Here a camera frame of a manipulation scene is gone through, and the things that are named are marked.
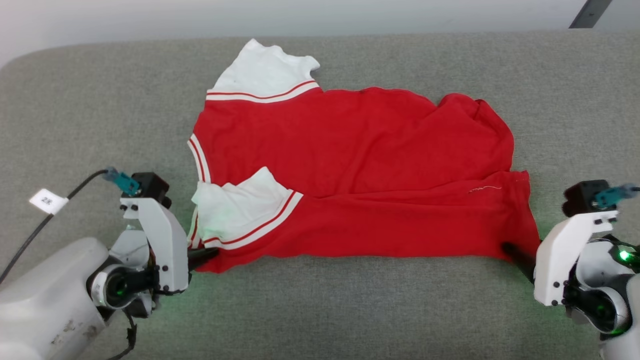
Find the gray table surface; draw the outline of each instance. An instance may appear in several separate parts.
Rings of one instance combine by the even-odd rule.
[[[562,191],[585,179],[640,181],[640,35],[590,30],[259,38],[309,54],[325,89],[407,88],[439,101],[486,99],[532,177],[541,236],[562,221]],[[0,70],[0,265],[44,217],[28,203],[60,195],[106,165],[154,171],[188,226],[196,169],[186,140],[213,83],[246,38],[82,45]],[[41,233],[18,278],[83,236],[111,245],[119,192],[87,186]],[[640,201],[615,234],[637,242]],[[86,351],[126,347],[119,316]],[[187,292],[140,321],[129,359],[597,359],[596,333],[532,297],[511,265],[485,258],[261,259],[196,274]]]

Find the red fabric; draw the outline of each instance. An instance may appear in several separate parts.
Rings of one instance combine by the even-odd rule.
[[[275,230],[200,271],[263,255],[505,258],[504,241],[530,254],[540,242],[528,174],[510,172],[513,136],[482,100],[315,88],[266,104],[207,101],[194,134],[213,183],[267,166],[305,194]]]

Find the green light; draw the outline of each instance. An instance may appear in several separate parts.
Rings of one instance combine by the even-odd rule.
[[[630,258],[630,257],[631,257],[631,254],[629,254],[628,252],[626,252],[626,251],[624,251],[624,250],[622,250],[622,251],[620,252],[620,259],[622,259],[622,260],[626,261],[626,260],[627,260],[628,258]]]

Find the garment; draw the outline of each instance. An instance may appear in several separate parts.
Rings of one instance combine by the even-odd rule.
[[[539,244],[513,136],[482,101],[323,91],[318,62],[249,41],[207,93],[189,146],[189,241],[222,272],[263,255],[493,256]]]

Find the white label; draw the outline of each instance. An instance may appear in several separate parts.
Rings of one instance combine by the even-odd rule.
[[[47,214],[55,215],[69,202],[69,199],[59,197],[47,189],[42,189],[34,195],[29,202]]]

